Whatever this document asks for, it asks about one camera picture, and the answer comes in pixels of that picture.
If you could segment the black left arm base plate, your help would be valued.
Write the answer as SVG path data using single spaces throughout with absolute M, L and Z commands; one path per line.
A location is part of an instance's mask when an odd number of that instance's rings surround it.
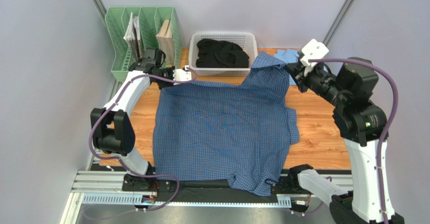
M 143 178 L 131 174 L 123 177 L 122 191 L 128 192 L 174 192 L 176 184 L 169 180 Z

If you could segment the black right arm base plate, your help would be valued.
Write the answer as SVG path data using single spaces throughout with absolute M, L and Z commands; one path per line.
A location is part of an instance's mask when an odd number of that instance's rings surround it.
M 290 176 L 280 176 L 278 181 L 266 179 L 265 183 L 271 188 L 272 194 L 310 194 L 309 191 L 301 188 L 298 182 Z

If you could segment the blue checked long sleeve shirt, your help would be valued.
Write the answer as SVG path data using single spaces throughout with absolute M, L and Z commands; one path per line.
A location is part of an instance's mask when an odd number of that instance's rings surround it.
M 152 141 L 156 172 L 180 181 L 226 180 L 269 196 L 300 140 L 296 111 L 286 106 L 285 66 L 261 52 L 239 85 L 194 81 L 162 89 Z

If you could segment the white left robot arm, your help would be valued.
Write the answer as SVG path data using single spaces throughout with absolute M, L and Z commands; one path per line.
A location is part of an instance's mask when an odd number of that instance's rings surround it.
M 113 98 L 104 107 L 91 111 L 88 145 L 94 157 L 116 159 L 131 175 L 148 174 L 150 163 L 135 147 L 136 135 L 129 115 L 152 82 L 162 87 L 173 85 L 174 68 L 162 68 L 166 58 L 158 48 L 146 49 L 143 58 L 130 66 L 123 85 Z

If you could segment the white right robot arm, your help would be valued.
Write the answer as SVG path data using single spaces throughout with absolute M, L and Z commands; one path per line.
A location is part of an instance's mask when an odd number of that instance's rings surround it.
M 300 92 L 312 90 L 333 107 L 335 125 L 344 139 L 351 164 L 352 190 L 346 190 L 320 175 L 310 165 L 289 170 L 288 187 L 308 191 L 329 207 L 336 223 L 404 223 L 393 209 L 386 180 L 388 130 L 398 107 L 398 89 L 385 71 L 361 58 L 339 59 L 337 75 L 326 60 L 315 60 L 309 73 L 300 63 L 288 64 Z M 393 92 L 389 115 L 371 101 L 374 87 L 383 76 Z

